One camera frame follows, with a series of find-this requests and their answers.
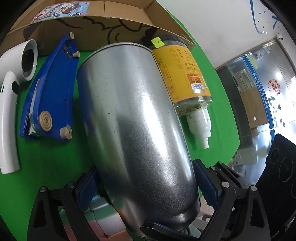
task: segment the blue stapler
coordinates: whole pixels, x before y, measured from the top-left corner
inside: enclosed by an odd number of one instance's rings
[[[72,102],[80,53],[71,32],[63,37],[32,82],[25,99],[20,136],[72,138]]]

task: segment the blue tape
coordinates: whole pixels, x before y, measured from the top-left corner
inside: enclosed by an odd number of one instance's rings
[[[254,5],[253,5],[253,0],[250,0],[250,4],[251,4],[251,11],[252,11],[252,16],[253,16],[253,22],[254,22],[254,25],[255,25],[255,28],[257,30],[257,32],[259,34],[264,34],[264,32],[260,32],[257,28],[257,25],[256,25],[256,20],[255,20],[255,15],[254,15]]]
[[[278,17],[276,17],[276,16],[272,16],[272,18],[276,20],[276,22],[274,23],[274,29],[275,29],[276,23],[280,22],[280,19]]]
[[[269,103],[268,103],[265,91],[264,91],[264,89],[262,87],[261,81],[260,81],[254,67],[252,66],[250,60],[247,58],[247,56],[244,56],[242,59],[244,60],[246,66],[249,69],[249,71],[251,72],[251,75],[253,76],[253,79],[254,79],[254,81],[255,81],[255,83],[257,85],[257,88],[258,88],[258,90],[260,92],[260,96],[261,96],[263,105],[265,107],[264,109],[265,109],[267,119],[268,119],[269,129],[272,129],[272,130],[270,130],[270,136],[271,136],[271,141],[273,141],[273,139],[275,137],[275,131],[273,129],[274,128],[274,121],[273,121],[273,118],[271,116],[271,111],[270,111],[270,107],[269,107]]]

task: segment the blue gripper pad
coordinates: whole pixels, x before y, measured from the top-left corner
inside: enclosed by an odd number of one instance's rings
[[[201,160],[196,159],[193,161],[193,168],[195,173],[196,183],[199,186],[202,194],[209,206],[212,206],[215,210],[218,208],[218,190],[213,182],[210,180],[207,172],[211,171],[207,169]]]
[[[77,206],[80,210],[87,208],[92,198],[97,194],[97,188],[100,184],[98,170],[93,166],[81,180],[78,180],[75,188],[75,197]]]

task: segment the barcode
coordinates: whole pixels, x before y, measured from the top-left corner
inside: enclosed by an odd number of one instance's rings
[[[198,83],[191,84],[191,88],[192,88],[194,93],[201,93],[201,92],[205,91],[205,89],[203,88],[203,85],[198,84]]]
[[[203,89],[202,84],[191,84],[191,86],[194,90]]]

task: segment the cartoon drawing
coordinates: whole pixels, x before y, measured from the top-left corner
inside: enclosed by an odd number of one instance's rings
[[[85,15],[88,7],[89,2],[69,2],[55,4],[44,8],[31,20],[30,23],[35,23],[51,18]]]

